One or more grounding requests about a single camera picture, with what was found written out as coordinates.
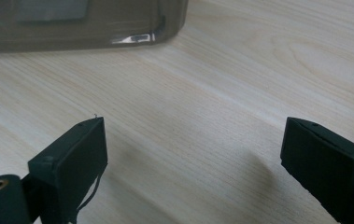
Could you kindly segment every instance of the wooden table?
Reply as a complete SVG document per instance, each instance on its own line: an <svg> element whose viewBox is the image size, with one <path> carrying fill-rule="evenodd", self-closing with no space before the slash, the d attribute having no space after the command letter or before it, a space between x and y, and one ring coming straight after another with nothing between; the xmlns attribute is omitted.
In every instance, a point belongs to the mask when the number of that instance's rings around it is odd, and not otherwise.
<svg viewBox="0 0 354 224"><path fill-rule="evenodd" d="M354 142L354 1L191 0L166 44L0 54L0 175L94 114L79 223L336 223L279 154L286 117Z"/></svg>

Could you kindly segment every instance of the transparent plastic container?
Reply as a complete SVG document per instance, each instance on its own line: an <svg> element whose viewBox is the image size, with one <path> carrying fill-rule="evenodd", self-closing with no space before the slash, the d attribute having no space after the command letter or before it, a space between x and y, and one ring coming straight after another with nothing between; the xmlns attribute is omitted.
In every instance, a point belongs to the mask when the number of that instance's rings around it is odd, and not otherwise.
<svg viewBox="0 0 354 224"><path fill-rule="evenodd" d="M0 0L0 52L161 43L180 30L188 0Z"/></svg>

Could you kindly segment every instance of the light wood grain surface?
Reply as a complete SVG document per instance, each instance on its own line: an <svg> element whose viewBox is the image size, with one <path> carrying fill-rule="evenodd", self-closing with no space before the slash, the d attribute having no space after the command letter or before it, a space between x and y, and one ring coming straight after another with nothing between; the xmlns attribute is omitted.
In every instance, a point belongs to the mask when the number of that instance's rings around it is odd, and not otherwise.
<svg viewBox="0 0 354 224"><path fill-rule="evenodd" d="M191 0L166 44L0 54L0 175L94 114L79 223L336 223L279 154L288 116L354 142L354 1Z"/></svg>

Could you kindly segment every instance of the table surface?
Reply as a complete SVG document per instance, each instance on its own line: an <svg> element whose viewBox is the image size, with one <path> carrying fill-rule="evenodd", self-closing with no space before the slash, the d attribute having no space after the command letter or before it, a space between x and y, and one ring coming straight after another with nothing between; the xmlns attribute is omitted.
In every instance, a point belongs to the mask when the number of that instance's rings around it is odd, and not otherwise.
<svg viewBox="0 0 354 224"><path fill-rule="evenodd" d="M279 154L287 117L354 142L354 1L191 0L165 44L0 54L0 175L94 114L79 223L336 223Z"/></svg>

